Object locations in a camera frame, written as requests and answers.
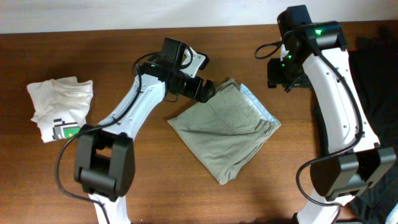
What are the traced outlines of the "khaki green cargo shorts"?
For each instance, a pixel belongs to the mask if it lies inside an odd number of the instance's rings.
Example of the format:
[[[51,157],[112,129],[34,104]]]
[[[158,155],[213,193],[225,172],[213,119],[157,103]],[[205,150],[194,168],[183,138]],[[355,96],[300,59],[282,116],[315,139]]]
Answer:
[[[232,78],[206,103],[168,123],[221,185],[235,179],[281,126],[248,87]]]

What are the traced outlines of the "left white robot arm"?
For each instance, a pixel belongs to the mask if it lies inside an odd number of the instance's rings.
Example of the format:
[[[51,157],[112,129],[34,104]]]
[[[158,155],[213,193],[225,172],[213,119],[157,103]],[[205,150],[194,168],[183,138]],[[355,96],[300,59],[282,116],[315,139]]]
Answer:
[[[196,75],[208,61],[204,55],[183,63],[153,56],[142,65],[134,65],[134,83],[116,109],[97,126],[86,124],[71,138],[78,141],[74,179],[88,196],[67,191],[57,179],[60,191],[93,203],[99,223],[130,223],[126,194],[135,174],[134,139],[167,93],[201,103],[214,95],[213,82]]]

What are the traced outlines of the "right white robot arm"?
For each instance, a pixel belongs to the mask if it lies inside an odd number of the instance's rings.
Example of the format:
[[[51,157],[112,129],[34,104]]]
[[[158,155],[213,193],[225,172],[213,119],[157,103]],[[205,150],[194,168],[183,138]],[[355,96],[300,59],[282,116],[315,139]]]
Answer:
[[[342,208],[373,188],[396,154],[383,147],[361,107],[349,67],[345,37],[337,22],[278,22],[277,75],[287,90],[307,77],[326,129],[326,155],[306,162],[313,192],[294,215],[296,223],[334,223]]]

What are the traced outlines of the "black garment pile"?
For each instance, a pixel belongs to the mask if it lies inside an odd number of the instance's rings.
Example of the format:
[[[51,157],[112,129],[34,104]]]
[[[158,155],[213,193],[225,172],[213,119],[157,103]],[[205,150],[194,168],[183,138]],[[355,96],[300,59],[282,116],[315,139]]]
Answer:
[[[363,111],[381,146],[397,151],[397,35],[382,25],[356,46],[349,65]],[[349,207],[363,223],[397,223],[397,163]]]

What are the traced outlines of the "white folded printed t-shirt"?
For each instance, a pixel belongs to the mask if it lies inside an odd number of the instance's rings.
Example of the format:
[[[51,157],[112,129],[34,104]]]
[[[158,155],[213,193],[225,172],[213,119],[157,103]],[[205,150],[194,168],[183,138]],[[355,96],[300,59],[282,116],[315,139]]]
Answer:
[[[78,82],[77,77],[46,80],[27,85],[44,143],[68,139],[86,124],[93,97],[93,82]]]

